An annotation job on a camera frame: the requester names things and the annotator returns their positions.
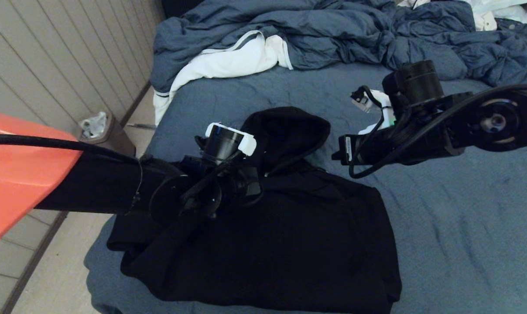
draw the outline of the tile floor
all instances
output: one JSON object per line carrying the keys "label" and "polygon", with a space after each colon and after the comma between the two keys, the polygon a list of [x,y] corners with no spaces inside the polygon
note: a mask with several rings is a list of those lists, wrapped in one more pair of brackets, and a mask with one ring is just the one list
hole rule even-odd
{"label": "tile floor", "polygon": [[[129,123],[153,124],[153,88],[150,88]],[[142,155],[154,131],[125,127],[126,134]],[[83,259],[106,214],[69,213],[38,263],[14,310],[14,314],[96,314],[87,290],[88,270]]]}

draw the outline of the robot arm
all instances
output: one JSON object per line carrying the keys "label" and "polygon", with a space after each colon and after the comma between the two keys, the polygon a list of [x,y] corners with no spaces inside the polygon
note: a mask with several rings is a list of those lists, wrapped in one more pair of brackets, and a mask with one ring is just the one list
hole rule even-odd
{"label": "robot arm", "polygon": [[[332,159],[349,165],[351,177],[364,177],[390,163],[413,165],[461,155],[469,146],[488,151],[527,146],[527,84],[445,96],[426,60],[388,75],[383,89],[389,103],[367,87],[351,95],[361,109],[374,103],[383,110],[377,125],[339,138],[340,149]],[[355,174],[354,165],[373,166]]]}

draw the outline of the trash can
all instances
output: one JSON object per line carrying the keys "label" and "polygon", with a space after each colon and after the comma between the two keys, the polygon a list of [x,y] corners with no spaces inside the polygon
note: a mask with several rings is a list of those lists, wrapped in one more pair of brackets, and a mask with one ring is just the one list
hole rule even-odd
{"label": "trash can", "polygon": [[120,123],[116,121],[112,113],[106,113],[106,125],[100,136],[94,139],[88,139],[83,136],[83,129],[80,126],[76,129],[74,135],[79,141],[84,143],[98,145],[124,155],[136,156],[136,146],[130,141],[130,138],[126,135],[124,129],[122,129]]}

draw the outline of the wall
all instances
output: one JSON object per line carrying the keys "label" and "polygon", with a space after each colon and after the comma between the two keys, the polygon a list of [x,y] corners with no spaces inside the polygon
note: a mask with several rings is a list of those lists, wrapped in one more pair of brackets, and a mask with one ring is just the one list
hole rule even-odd
{"label": "wall", "polygon": [[[0,113],[72,131],[122,119],[148,83],[158,0],[0,0]],[[0,310],[56,212],[32,211],[0,240]]]}

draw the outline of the hood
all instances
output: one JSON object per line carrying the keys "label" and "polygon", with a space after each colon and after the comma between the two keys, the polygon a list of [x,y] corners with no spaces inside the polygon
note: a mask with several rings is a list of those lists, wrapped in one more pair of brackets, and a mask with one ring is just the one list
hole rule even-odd
{"label": "hood", "polygon": [[257,147],[250,160],[260,173],[273,173],[301,161],[329,136],[328,121],[296,107],[253,113],[242,130],[254,135]]}

